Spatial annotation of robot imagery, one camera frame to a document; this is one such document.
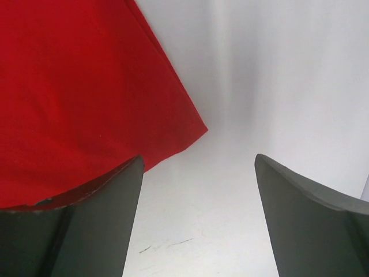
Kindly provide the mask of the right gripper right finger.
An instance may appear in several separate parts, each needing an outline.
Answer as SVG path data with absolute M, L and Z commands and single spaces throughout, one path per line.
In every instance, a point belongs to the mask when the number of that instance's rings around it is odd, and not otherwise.
M 368 276 L 368 202 L 263 154 L 254 166 L 280 276 Z

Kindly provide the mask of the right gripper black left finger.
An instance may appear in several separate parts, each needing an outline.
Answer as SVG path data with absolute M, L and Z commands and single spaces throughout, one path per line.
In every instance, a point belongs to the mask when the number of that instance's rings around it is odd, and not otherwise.
M 144 173 L 134 157 L 34 206 L 1 209 L 2 276 L 122 276 Z

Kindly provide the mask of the red t shirt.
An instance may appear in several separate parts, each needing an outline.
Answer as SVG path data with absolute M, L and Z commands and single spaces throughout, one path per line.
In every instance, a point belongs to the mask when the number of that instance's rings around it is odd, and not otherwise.
M 34 205 L 207 131 L 135 1 L 1 2 L 1 207 Z

